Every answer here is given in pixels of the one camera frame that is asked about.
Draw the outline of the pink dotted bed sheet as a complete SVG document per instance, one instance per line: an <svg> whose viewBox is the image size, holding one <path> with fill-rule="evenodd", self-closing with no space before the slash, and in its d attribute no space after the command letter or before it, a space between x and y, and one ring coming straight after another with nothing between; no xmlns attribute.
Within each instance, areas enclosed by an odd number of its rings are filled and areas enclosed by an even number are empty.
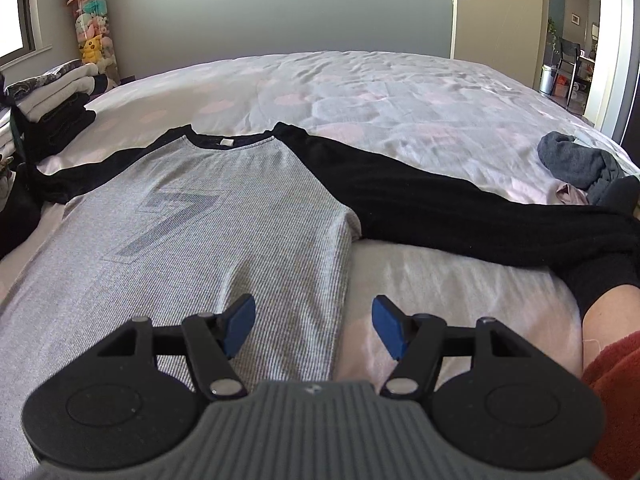
<svg viewBox="0 0 640 480"><path fill-rule="evenodd" d="M537 91L491 68L385 52L275 54L193 65L124 84L91 103L96 121L39 166L98 162L166 130L242 136L286 122L433 174L465 179L521 203L552 204L558 182L539 140L559 131L638 167L615 142ZM454 325L492 315L572 373L582 371L582 324L568 289L540 271L500 268L414 247L359 242L336 379L379 384L393 363L370 322L372 299Z"/></svg>

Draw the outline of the cream bedroom door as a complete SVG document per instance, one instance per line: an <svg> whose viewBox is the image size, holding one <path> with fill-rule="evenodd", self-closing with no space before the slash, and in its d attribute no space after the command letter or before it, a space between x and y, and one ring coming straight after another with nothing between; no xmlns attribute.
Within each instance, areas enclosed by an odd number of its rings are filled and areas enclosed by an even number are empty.
<svg viewBox="0 0 640 480"><path fill-rule="evenodd" d="M541 72L548 0L452 0L450 56L534 88Z"/></svg>

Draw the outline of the person's left leg black sock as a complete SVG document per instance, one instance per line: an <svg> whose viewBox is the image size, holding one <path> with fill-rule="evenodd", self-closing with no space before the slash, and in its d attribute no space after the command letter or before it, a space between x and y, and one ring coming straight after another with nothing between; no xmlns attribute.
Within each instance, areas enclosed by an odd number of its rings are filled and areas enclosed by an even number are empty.
<svg viewBox="0 0 640 480"><path fill-rule="evenodd" d="M39 172L23 162L14 172L11 191L1 206L1 258L9 255L35 231L44 204Z"/></svg>

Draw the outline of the white trash bin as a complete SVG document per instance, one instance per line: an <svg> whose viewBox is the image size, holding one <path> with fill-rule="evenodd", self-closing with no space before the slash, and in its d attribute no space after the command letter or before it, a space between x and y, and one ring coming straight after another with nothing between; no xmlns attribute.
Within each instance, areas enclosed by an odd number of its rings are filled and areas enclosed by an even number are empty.
<svg viewBox="0 0 640 480"><path fill-rule="evenodd" d="M554 66L544 64L541 67L539 92L550 96L553 93L556 69Z"/></svg>

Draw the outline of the stack of folded clothes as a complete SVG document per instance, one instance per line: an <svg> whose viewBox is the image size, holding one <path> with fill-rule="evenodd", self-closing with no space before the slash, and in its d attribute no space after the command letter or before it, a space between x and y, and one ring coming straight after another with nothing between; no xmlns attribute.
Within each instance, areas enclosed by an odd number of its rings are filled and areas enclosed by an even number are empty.
<svg viewBox="0 0 640 480"><path fill-rule="evenodd" d="M41 162L96 120L87 104L115 87L93 63L71 60L1 86L1 157Z"/></svg>

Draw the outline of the person's right leg black sock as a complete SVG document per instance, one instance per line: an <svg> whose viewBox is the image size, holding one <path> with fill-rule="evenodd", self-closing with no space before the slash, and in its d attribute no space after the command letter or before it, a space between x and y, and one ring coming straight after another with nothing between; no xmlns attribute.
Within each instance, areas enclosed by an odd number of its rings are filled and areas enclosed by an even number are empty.
<svg viewBox="0 0 640 480"><path fill-rule="evenodd" d="M622 243L580 248L562 275L582 316L582 381L605 409L591 460L612 479L639 473L639 258Z"/></svg>

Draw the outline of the grey black raglan shirt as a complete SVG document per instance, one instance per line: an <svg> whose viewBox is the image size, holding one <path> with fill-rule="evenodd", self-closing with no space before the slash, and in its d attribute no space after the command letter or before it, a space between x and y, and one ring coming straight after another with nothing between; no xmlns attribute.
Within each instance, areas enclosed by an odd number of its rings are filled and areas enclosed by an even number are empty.
<svg viewBox="0 0 640 480"><path fill-rule="evenodd" d="M21 423L29 393L130 316L174 324L252 294L244 382L328 379L360 238L561 280L595 242L639 258L630 214L514 203L285 124L233 139L183 126L38 178L64 217L1 304L6 479L35 465Z"/></svg>

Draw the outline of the dark grey crumpled garment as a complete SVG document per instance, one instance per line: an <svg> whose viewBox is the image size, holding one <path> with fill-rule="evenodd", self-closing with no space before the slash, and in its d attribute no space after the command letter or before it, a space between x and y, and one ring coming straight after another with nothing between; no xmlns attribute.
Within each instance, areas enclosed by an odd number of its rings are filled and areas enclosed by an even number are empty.
<svg viewBox="0 0 640 480"><path fill-rule="evenodd" d="M591 205L600 203L608 188L626 177L612 154L578 144L574 136L557 131L540 139L537 154L555 179L585 192Z"/></svg>

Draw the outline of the window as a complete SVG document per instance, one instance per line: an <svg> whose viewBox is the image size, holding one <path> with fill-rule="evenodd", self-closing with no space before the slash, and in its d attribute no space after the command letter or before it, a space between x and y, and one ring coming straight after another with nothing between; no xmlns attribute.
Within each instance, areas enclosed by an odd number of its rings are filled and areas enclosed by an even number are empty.
<svg viewBox="0 0 640 480"><path fill-rule="evenodd" d="M1 0L1 67L48 50L40 26L38 0Z"/></svg>

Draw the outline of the person's leg black sock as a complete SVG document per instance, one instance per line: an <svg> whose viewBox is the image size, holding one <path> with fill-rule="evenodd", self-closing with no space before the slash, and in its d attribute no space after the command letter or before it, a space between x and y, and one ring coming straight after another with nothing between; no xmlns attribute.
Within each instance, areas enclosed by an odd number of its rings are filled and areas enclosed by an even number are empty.
<svg viewBox="0 0 640 480"><path fill-rule="evenodd" d="M582 381L605 409L591 460L612 479L639 473L639 258L622 243L580 248L562 275L582 316Z"/></svg>
<svg viewBox="0 0 640 480"><path fill-rule="evenodd" d="M44 204L39 172L23 162L14 172L11 191L1 206L1 258L9 255L35 231Z"/></svg>

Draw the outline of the plush toy column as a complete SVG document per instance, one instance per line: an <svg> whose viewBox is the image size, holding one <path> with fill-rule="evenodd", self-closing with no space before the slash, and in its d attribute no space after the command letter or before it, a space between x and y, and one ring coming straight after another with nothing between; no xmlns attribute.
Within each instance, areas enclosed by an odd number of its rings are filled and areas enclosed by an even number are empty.
<svg viewBox="0 0 640 480"><path fill-rule="evenodd" d="M66 0L72 14L80 59L94 64L113 84L120 84L106 0Z"/></svg>

